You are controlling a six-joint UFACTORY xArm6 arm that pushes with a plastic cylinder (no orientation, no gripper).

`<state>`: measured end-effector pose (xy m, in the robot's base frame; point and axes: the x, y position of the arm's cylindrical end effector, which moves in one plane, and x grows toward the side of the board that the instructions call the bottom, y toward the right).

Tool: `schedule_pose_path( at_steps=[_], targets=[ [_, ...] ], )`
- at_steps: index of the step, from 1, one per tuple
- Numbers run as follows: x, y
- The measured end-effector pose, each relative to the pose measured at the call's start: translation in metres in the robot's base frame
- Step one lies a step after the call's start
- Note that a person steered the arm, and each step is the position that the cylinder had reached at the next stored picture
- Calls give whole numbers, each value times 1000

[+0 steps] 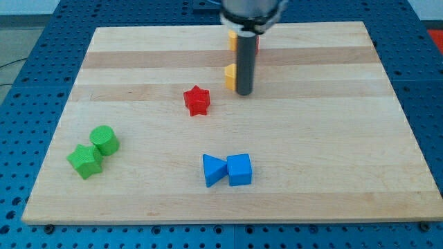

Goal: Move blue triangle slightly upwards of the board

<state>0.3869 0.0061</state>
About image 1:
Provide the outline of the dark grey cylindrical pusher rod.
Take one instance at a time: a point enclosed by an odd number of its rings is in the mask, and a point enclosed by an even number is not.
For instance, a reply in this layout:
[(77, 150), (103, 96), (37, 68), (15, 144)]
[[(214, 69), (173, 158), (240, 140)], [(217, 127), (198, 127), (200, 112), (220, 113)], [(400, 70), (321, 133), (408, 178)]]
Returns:
[(237, 36), (236, 51), (236, 92), (249, 95), (253, 91), (257, 35), (240, 32)]

